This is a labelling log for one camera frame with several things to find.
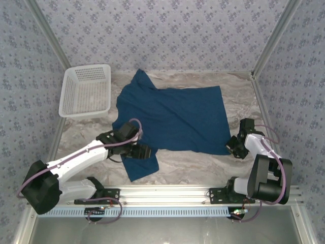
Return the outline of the aluminium frame leg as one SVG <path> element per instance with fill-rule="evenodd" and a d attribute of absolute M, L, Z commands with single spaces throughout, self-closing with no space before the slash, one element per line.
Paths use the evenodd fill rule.
<path fill-rule="evenodd" d="M 37 214 L 33 209 L 24 211 L 13 244 L 29 244 L 36 220 Z"/>
<path fill-rule="evenodd" d="M 302 244 L 318 244 L 306 207 L 293 205 L 291 206 L 291 210 Z"/>

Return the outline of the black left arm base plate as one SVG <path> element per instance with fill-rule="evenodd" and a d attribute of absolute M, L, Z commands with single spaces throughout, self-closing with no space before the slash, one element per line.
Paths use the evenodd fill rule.
<path fill-rule="evenodd" d="M 108 197 L 114 198 L 119 200 L 120 196 L 120 189 L 114 188 L 114 189 L 101 189 L 101 190 L 96 190 L 95 194 L 90 197 L 91 201 L 84 201 L 84 200 L 74 200 L 74 204 L 76 205 L 90 205 L 90 204 L 113 204 L 116 205 L 117 203 L 107 199 Z"/>

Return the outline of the blue t-shirt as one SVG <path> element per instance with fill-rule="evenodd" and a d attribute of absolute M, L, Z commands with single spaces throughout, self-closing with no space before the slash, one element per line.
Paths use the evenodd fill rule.
<path fill-rule="evenodd" d="M 226 143 L 231 134 L 219 86 L 158 89 L 139 69 L 117 97 L 116 107 L 112 127 L 138 119 L 143 130 L 140 143 L 151 148 L 148 159 L 122 159 L 130 181 L 159 170 L 159 149 L 229 155 Z"/>

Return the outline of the white perforated plastic basket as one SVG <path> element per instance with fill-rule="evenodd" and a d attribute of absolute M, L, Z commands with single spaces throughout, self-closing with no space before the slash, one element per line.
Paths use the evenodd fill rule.
<path fill-rule="evenodd" d="M 64 73 L 58 114 L 73 120 L 101 118 L 111 107 L 111 67 L 108 64 L 68 68 Z"/>

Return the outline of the grey metal panel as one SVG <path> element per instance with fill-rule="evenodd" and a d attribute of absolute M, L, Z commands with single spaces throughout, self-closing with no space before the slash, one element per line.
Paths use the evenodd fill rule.
<path fill-rule="evenodd" d="M 290 207 L 264 206 L 248 223 L 228 218 L 39 218 L 29 244 L 302 244 Z"/>

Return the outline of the aluminium mounting rail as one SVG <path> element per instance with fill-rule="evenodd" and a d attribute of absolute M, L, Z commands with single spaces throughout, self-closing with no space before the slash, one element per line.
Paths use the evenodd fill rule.
<path fill-rule="evenodd" d="M 119 189 L 119 201 L 124 206 L 201 206 L 210 205 L 210 188 L 217 185 L 124 185 Z"/>

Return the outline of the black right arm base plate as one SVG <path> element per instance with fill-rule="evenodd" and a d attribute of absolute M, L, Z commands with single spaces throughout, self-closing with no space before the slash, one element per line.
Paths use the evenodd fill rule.
<path fill-rule="evenodd" d="M 227 187 L 210 188 L 209 199 L 211 204 L 244 204 L 255 203 L 255 200 L 248 199 L 245 195 L 234 192 Z"/>

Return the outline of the aluminium frame post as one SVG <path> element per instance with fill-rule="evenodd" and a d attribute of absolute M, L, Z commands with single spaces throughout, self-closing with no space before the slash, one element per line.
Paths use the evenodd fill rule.
<path fill-rule="evenodd" d="M 43 14 L 41 8 L 39 7 L 36 0 L 24 0 L 26 3 L 28 9 L 30 10 L 31 14 L 33 15 L 36 23 L 42 30 L 45 38 L 47 39 L 49 45 L 51 46 L 53 52 L 59 59 L 62 67 L 66 70 L 68 68 L 71 68 L 71 64 L 68 60 L 68 57 L 66 56 L 65 52 L 63 51 L 58 38 L 56 37 L 55 33 L 50 27 L 50 24 L 48 23 L 46 16 Z"/>
<path fill-rule="evenodd" d="M 257 79 L 269 60 L 272 52 L 280 41 L 283 33 L 293 18 L 302 0 L 288 0 L 284 10 L 282 11 L 274 30 L 271 32 L 265 47 L 263 48 L 254 68 L 252 70 L 252 77 Z"/>

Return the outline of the small black controller board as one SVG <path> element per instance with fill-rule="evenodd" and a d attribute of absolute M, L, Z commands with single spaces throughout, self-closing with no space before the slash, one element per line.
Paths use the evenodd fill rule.
<path fill-rule="evenodd" d="M 102 207 L 90 207 L 84 210 L 84 215 L 86 219 L 90 222 L 100 221 L 105 214 L 105 209 Z"/>
<path fill-rule="evenodd" d="M 246 213 L 248 213 L 248 210 L 245 208 L 239 208 L 239 207 L 229 207 L 229 214 L 228 217 L 231 220 L 242 220 Z"/>

